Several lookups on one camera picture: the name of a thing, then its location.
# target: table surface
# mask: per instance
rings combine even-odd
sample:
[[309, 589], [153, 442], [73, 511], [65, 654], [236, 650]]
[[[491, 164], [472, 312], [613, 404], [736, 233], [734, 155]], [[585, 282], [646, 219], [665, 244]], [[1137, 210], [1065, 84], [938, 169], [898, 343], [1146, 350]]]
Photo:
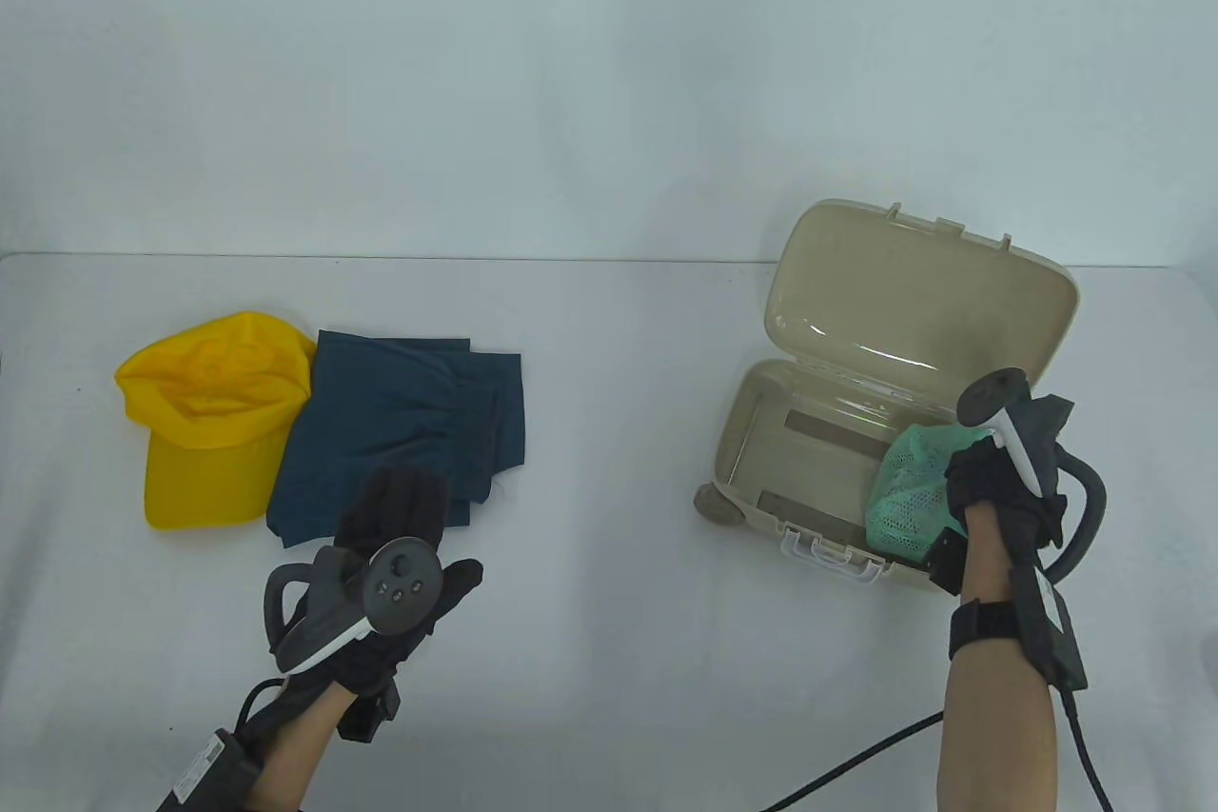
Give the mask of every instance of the table surface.
[[[336, 744], [313, 810], [769, 805], [942, 706], [946, 595], [856, 587], [700, 520], [727, 407], [773, 354], [771, 264], [12, 256], [0, 261], [0, 812], [155, 808], [273, 673], [262, 525], [144, 523], [146, 430], [111, 380], [257, 308], [301, 329], [523, 352], [527, 460], [442, 555], [486, 583], [401, 668], [400, 718]], [[1118, 808], [1218, 796], [1218, 320], [1170, 269], [1078, 269], [1040, 385], [1108, 516], [1063, 586]], [[1094, 800], [1068, 737], [1062, 810]], [[808, 808], [934, 808], [938, 734]]]

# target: hand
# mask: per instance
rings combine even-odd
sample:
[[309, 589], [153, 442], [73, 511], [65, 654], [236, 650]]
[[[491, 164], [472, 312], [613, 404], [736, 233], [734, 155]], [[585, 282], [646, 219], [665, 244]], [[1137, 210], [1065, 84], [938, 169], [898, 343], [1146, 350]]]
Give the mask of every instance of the hand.
[[[334, 543], [351, 549], [365, 561], [384, 543], [404, 534], [413, 534], [438, 549], [447, 509], [448, 486], [435, 474], [404, 466], [379, 469], [361, 499], [340, 520]], [[404, 634], [385, 637], [373, 633], [351, 642], [302, 677], [339, 682], [348, 691], [362, 696], [380, 693], [397, 672], [397, 665], [423, 643], [423, 638], [432, 634], [436, 622], [480, 583], [481, 562], [464, 559], [448, 565], [440, 599], [417, 627]]]
[[[345, 513], [335, 534], [335, 545], [351, 549], [369, 560], [390, 539], [413, 534], [438, 548], [448, 509], [448, 486], [435, 474], [420, 469], [379, 469], [364, 493]], [[235, 735], [256, 757], [262, 757], [275, 734], [300, 717], [333, 683], [347, 691], [370, 696], [389, 685], [397, 665], [406, 660], [435, 631], [445, 617], [482, 582], [482, 564], [473, 559], [453, 562], [445, 569], [440, 599], [424, 621], [404, 634], [369, 634], [348, 643], [312, 670], [287, 678], [283, 691]], [[308, 594], [302, 595], [289, 628], [308, 609]]]
[[966, 530], [970, 508], [979, 502], [994, 505], [1002, 543], [1015, 564], [1035, 564], [1040, 549], [1049, 543], [1061, 545], [1065, 495], [1033, 495], [1007, 452], [999, 450], [993, 438], [952, 454], [944, 475], [948, 509]]

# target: mesh bag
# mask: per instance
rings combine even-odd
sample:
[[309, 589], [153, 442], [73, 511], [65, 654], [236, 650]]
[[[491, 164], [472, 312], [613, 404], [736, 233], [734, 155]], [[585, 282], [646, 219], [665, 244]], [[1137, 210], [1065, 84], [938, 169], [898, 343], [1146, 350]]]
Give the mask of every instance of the mesh bag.
[[944, 526], [963, 533], [948, 513], [943, 477], [954, 452], [988, 435], [959, 425], [910, 425], [893, 442], [879, 465], [867, 502], [867, 545], [914, 564], [926, 561]]

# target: cap brim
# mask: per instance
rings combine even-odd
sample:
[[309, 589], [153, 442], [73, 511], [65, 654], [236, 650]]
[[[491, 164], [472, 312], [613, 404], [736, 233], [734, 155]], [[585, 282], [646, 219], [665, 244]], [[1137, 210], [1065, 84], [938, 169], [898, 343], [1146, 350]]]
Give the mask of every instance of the cap brim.
[[157, 530], [248, 523], [267, 513], [291, 429], [234, 448], [186, 450], [149, 441], [144, 515]]

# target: forearm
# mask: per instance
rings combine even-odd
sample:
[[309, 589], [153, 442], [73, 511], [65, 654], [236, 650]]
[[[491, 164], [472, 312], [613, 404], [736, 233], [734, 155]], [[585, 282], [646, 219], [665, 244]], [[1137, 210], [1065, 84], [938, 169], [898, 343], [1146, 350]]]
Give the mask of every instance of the forearm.
[[262, 774], [246, 799], [250, 812], [296, 812], [342, 715], [356, 696], [331, 684], [270, 743]]
[[[1011, 559], [991, 504], [967, 511], [961, 604], [1011, 599]], [[1052, 812], [1057, 733], [1049, 687], [1015, 640], [962, 646], [951, 663], [939, 755], [940, 812]]]

